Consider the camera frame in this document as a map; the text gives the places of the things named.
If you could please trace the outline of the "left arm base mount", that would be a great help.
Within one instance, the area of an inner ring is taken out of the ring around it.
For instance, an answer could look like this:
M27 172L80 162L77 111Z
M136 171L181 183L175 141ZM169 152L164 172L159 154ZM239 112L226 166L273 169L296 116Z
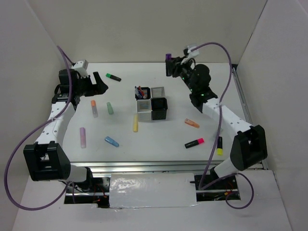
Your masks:
M83 182L70 184L66 189L64 204L95 204L99 208L109 208L110 177L94 177L90 168Z

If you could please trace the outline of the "purple black highlighter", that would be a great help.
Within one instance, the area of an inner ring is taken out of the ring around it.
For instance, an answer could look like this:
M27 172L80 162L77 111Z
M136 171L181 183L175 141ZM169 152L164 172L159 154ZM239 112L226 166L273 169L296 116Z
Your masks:
M166 53L165 55L165 61L168 61L172 58L172 54L171 53Z

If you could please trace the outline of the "red ballpoint pen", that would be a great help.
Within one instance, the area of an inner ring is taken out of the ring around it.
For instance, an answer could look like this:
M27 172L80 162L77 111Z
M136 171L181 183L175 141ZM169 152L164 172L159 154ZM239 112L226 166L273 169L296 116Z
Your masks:
M145 96L144 92L142 91L141 86L138 86L138 90L139 90L140 95L142 96L142 98L146 99L146 96Z

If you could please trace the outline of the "green black highlighter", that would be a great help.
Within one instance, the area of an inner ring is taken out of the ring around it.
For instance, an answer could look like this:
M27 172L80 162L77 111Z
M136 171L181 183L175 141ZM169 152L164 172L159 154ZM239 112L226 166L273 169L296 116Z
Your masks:
M105 75L107 78L109 78L109 79L112 79L112 80L115 80L115 81L118 81L118 82L120 82L122 79L121 78L119 78L119 77L117 77L117 76L114 76L114 75L112 75L112 74L109 74L109 73L107 73L106 75Z

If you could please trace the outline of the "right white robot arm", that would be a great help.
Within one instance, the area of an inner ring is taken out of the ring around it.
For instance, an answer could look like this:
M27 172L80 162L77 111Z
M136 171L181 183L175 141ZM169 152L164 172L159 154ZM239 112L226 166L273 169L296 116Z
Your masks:
M233 139L229 157L210 170L212 187L222 188L227 182L226 175L244 171L268 157L265 130L260 125L245 122L220 103L220 98L209 86L211 76L206 65L197 64L192 68L193 59L184 63L183 58L173 58L169 53L165 63L166 75L180 77L191 91L194 107L217 121Z

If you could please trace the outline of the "red gel pen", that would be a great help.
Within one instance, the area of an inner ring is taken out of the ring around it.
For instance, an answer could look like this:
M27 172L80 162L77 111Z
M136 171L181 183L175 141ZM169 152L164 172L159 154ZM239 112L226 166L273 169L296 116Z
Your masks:
M140 99L144 99L143 92L142 92L142 90L139 87L137 87L137 92L138 92L139 98Z

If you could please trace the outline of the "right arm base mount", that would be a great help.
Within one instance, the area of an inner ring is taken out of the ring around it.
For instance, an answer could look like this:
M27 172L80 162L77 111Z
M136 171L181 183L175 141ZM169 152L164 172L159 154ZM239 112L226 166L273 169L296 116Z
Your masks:
M216 182L204 190L199 190L202 173L201 170L193 171L194 179L190 181L190 184L195 186L198 202L225 201L227 196L229 196L229 200L240 199L235 176Z

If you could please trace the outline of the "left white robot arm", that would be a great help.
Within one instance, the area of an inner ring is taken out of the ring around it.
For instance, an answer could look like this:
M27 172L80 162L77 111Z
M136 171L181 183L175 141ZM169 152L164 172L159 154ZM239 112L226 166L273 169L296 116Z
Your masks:
M93 72L95 84L90 77L82 78L76 70L59 71L60 83L51 100L51 122L45 125L34 144L24 147L23 153L33 181L72 181L84 192L90 192L95 180L89 167L77 167L70 163L62 145L69 122L82 96L102 95L108 86L98 72Z

